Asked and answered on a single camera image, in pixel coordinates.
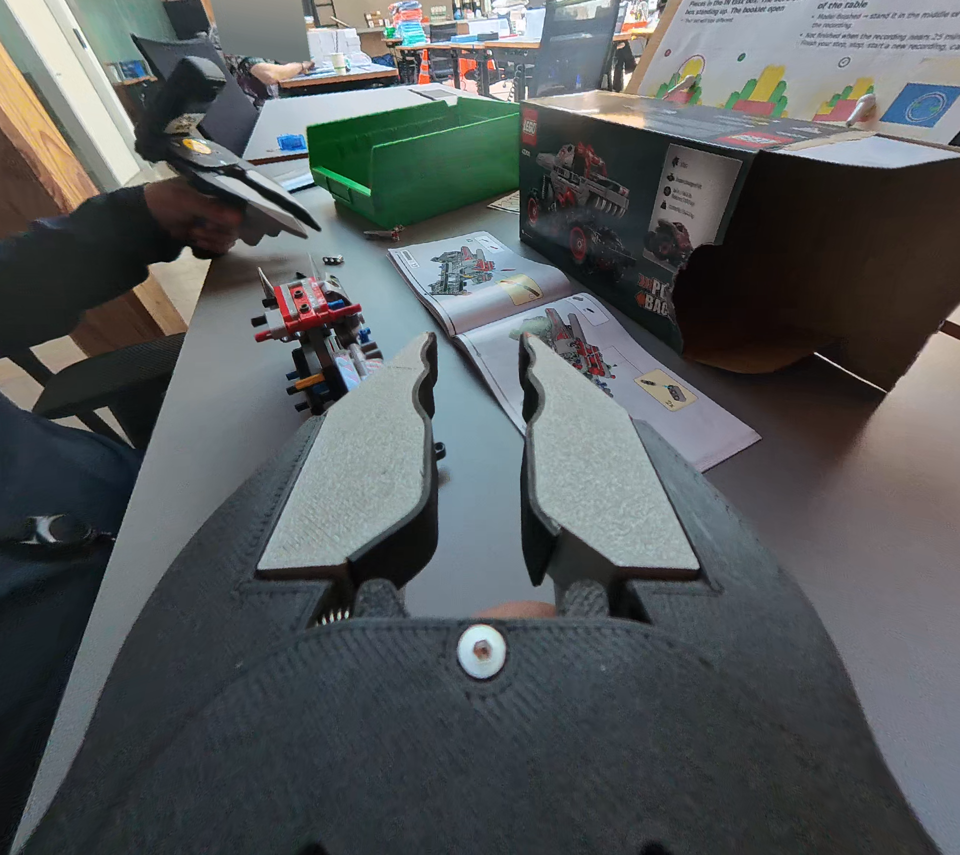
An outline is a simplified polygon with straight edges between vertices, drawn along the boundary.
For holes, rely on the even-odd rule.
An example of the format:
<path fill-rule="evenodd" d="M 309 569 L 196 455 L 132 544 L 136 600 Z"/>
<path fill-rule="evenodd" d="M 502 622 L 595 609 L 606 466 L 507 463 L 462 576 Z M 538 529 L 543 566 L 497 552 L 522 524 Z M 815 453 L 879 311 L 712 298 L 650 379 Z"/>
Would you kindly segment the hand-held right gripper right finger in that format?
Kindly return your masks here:
<path fill-rule="evenodd" d="M 630 415 L 522 334 L 521 546 L 533 585 L 692 582 L 701 566 Z"/>

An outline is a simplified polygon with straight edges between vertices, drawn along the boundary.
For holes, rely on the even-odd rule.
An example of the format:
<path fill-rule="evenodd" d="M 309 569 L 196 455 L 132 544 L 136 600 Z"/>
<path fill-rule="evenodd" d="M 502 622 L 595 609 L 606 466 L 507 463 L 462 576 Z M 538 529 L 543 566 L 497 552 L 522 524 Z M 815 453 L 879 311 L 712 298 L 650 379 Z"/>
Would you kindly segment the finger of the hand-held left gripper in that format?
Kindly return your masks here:
<path fill-rule="evenodd" d="M 294 215 L 286 213 L 277 207 L 245 207 L 241 225 L 238 229 L 238 238 L 244 244 L 255 247 L 264 237 L 279 237 L 289 234 L 297 238 L 306 239 L 308 233 L 305 225 Z"/>
<path fill-rule="evenodd" d="M 322 230 L 287 189 L 234 157 L 224 160 L 213 153 L 188 152 L 187 180 L 203 194 L 225 201 L 243 215 L 245 207 L 276 207 L 294 216 L 306 231 Z"/>

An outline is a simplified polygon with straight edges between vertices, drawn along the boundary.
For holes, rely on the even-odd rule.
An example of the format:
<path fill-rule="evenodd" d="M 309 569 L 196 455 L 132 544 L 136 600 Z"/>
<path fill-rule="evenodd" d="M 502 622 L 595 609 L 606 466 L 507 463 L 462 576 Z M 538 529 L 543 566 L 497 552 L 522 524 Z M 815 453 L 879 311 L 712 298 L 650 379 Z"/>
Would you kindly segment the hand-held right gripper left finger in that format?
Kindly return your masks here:
<path fill-rule="evenodd" d="M 420 333 L 333 405 L 258 560 L 263 580 L 402 589 L 439 541 L 435 333 Z"/>

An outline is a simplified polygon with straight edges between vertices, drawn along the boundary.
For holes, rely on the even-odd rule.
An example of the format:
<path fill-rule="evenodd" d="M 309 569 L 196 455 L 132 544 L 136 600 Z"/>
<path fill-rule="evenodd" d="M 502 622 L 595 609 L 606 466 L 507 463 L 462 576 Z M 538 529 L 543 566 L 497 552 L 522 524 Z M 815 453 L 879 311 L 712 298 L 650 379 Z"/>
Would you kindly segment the black and red lego model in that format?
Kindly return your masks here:
<path fill-rule="evenodd" d="M 361 305 L 334 275 L 314 261 L 309 273 L 279 284 L 262 268 L 257 274 L 263 312 L 250 321 L 254 339 L 291 346 L 294 368 L 286 375 L 286 392 L 298 398 L 296 411 L 320 417 L 383 368 L 383 353 Z"/>

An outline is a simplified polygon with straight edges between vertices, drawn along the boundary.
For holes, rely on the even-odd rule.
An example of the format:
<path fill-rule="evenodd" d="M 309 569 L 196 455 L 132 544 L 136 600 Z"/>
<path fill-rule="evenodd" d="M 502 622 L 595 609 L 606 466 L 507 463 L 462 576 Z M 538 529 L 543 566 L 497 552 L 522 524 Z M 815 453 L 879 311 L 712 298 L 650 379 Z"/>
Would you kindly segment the person's left forearm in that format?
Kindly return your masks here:
<path fill-rule="evenodd" d="M 131 291 L 185 245 L 151 213 L 142 186 L 97 195 L 3 238 L 1 356 L 67 336 L 87 310 Z"/>

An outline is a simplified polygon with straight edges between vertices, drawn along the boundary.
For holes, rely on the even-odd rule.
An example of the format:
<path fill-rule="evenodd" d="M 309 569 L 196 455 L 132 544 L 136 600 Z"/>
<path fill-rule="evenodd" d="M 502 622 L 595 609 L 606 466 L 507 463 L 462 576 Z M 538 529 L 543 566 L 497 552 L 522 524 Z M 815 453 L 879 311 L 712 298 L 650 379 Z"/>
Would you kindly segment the lego instruction booklet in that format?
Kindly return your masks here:
<path fill-rule="evenodd" d="M 517 254 L 489 232 L 401 245 L 388 256 L 520 432 L 519 343 L 528 333 L 632 418 L 649 423 L 699 470 L 760 439 L 663 367 L 599 300 L 575 292 L 557 267 Z"/>

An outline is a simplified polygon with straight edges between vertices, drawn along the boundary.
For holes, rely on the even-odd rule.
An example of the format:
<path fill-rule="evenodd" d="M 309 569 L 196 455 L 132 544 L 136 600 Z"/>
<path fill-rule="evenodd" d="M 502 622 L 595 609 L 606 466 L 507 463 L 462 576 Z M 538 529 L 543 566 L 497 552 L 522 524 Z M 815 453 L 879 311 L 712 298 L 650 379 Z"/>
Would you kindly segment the black lego box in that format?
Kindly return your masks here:
<path fill-rule="evenodd" d="M 889 390 L 959 302 L 958 149 L 625 93 L 526 101 L 522 241 L 691 362 Z"/>

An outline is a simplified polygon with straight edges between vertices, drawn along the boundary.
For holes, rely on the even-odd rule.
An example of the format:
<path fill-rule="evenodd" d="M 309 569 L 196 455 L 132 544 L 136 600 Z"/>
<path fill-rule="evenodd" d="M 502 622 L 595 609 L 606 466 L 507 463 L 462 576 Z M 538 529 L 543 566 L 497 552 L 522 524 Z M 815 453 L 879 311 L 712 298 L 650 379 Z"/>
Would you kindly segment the person's left hand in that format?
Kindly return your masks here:
<path fill-rule="evenodd" d="M 227 254 L 239 239 L 244 215 L 222 199 L 207 195 L 176 177 L 144 186 L 154 220 L 200 259 Z"/>

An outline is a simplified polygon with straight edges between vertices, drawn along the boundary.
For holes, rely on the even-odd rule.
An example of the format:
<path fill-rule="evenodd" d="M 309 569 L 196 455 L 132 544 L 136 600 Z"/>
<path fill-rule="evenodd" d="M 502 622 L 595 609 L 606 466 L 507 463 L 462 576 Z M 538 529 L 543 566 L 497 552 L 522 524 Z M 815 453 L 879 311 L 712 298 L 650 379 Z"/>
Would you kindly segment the green plastic bin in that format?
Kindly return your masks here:
<path fill-rule="evenodd" d="M 381 229 L 415 225 L 520 182 L 521 105 L 459 98 L 306 128 L 310 172 Z"/>

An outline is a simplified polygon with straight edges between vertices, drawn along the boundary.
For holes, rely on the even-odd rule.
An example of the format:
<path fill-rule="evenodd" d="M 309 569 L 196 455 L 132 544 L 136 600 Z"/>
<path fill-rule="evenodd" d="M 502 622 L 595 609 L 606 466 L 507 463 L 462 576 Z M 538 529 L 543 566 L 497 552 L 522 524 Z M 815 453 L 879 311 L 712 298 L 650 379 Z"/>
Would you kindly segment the black mesh office chair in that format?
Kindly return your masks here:
<path fill-rule="evenodd" d="M 87 357 L 50 375 L 32 412 L 50 420 L 76 417 L 93 432 L 113 432 L 97 417 L 109 410 L 131 447 L 145 451 L 160 416 L 186 335 Z"/>

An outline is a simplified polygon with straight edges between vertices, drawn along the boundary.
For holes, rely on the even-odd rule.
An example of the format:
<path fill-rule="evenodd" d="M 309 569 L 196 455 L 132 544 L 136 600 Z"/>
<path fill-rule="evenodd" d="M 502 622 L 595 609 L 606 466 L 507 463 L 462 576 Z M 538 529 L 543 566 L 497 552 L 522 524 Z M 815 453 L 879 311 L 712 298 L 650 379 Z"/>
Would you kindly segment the stack of coloured trays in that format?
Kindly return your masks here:
<path fill-rule="evenodd" d="M 398 0 L 389 5 L 386 37 L 398 45 L 417 46 L 427 43 L 424 10 L 418 0 Z"/>

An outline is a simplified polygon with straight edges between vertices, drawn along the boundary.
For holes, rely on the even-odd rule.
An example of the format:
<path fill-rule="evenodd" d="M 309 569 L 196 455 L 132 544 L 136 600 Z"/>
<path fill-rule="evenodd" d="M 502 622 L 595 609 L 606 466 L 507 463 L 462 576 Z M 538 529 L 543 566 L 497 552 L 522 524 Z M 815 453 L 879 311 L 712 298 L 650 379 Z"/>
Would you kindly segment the person's dark navy clothing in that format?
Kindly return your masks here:
<path fill-rule="evenodd" d="M 16 834 L 142 463 L 2 397 L 1 825 Z"/>

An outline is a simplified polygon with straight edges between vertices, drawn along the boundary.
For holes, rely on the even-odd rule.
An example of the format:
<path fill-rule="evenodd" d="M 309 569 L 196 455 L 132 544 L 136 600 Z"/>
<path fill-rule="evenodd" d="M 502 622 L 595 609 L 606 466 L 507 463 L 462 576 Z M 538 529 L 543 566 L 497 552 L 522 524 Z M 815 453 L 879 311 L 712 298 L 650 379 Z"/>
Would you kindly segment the instruction poster board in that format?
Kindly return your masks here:
<path fill-rule="evenodd" d="M 678 2 L 636 92 L 664 99 L 701 75 L 696 104 L 750 116 L 858 124 L 958 146 L 959 0 Z"/>

